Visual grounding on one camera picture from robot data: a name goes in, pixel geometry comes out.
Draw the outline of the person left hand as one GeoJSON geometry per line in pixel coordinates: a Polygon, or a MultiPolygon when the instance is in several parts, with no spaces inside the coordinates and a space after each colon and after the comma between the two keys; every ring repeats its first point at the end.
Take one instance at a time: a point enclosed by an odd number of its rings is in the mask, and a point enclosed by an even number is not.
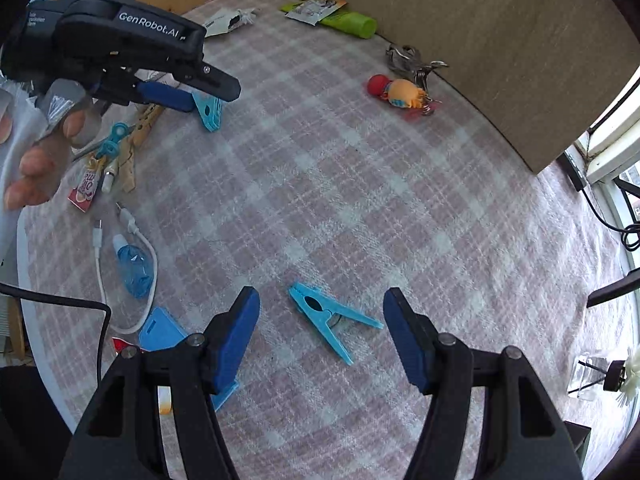
{"type": "Polygon", "coordinates": [[[38,206],[58,190],[74,151],[101,128],[96,103],[81,84],[57,79],[42,96],[11,81],[1,88],[2,209],[38,206]]]}

